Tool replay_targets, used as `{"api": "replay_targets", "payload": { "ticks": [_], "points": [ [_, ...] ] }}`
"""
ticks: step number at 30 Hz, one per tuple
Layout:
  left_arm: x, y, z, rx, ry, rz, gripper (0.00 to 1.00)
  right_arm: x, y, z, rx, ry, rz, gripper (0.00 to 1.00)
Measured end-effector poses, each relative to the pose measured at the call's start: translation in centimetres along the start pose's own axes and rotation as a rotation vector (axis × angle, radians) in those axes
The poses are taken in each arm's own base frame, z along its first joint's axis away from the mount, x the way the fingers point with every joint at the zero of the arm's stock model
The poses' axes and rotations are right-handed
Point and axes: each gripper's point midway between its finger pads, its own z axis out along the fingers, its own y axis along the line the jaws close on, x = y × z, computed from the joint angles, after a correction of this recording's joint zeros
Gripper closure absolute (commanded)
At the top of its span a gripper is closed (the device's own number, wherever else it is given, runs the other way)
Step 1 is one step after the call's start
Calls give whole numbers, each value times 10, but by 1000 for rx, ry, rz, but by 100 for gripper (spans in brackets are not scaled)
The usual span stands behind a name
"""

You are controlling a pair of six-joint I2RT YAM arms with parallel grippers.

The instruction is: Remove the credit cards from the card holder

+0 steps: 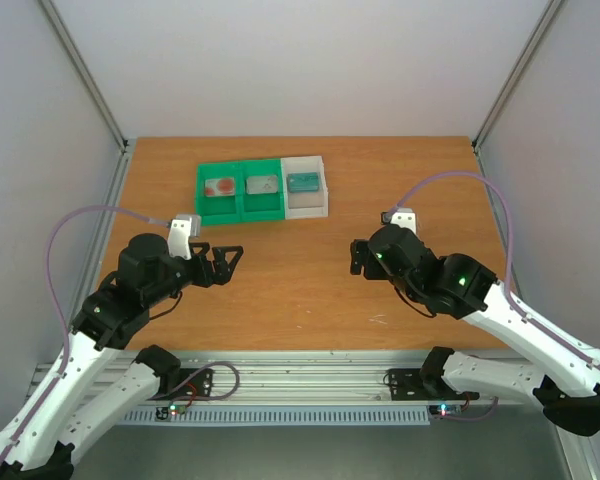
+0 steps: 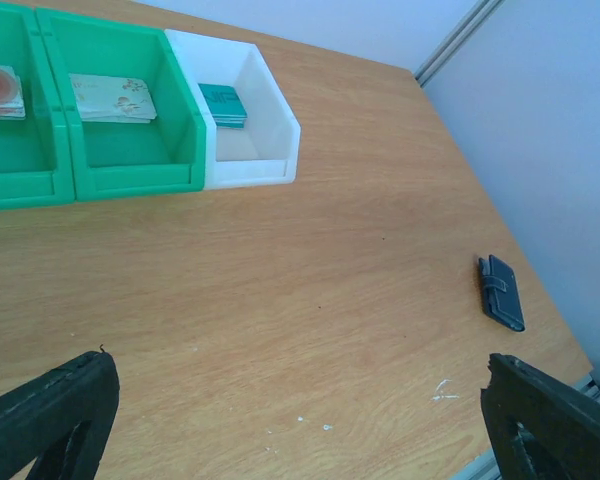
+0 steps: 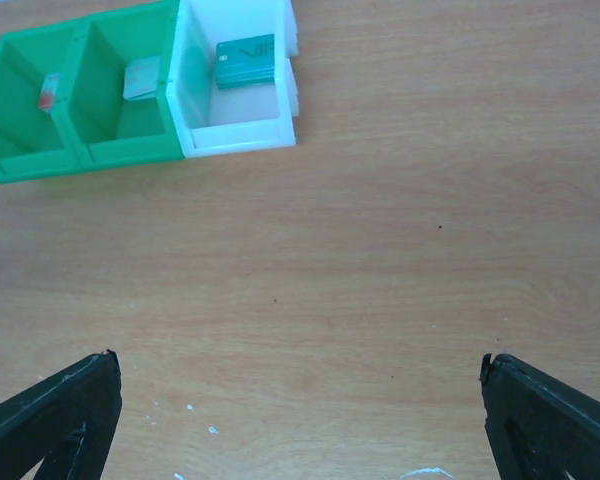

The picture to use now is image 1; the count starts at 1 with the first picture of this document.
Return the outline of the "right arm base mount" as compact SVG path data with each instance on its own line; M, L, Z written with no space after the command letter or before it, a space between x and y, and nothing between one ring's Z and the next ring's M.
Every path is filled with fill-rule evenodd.
M478 400L477 392L457 392L443 385L431 392L423 384L417 368L389 369L383 376L383 384L389 389L392 401L464 401Z

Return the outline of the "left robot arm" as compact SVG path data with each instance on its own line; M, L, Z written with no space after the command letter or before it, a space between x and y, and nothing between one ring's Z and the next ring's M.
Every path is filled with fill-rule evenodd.
M68 479L86 451L143 400L172 401L191 375L180 360L151 345L88 404L94 381L143 329L162 301L179 301L188 286L228 283L244 250L185 242L173 256L166 239L133 237L118 266L88 296L69 326L65 345L38 387L0 431L0 479Z

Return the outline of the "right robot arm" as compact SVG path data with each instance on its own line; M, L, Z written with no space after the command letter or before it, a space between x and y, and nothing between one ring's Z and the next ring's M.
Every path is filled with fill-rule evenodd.
M474 258L436 256L410 229L386 224L350 245L353 275L388 281L421 315L447 315L504 342L522 364L434 347L419 370L431 400L488 395L540 409L554 425L590 437L600 431L600 349L553 325L506 290Z

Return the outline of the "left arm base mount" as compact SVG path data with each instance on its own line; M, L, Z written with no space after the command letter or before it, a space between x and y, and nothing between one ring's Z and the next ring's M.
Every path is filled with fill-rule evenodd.
M201 397L210 396L213 385L213 370L206 368L196 376L192 376L194 372L195 369L181 369L172 384L173 387L177 386L177 389L169 393L160 391L152 397L152 400L183 401L189 400L193 394Z

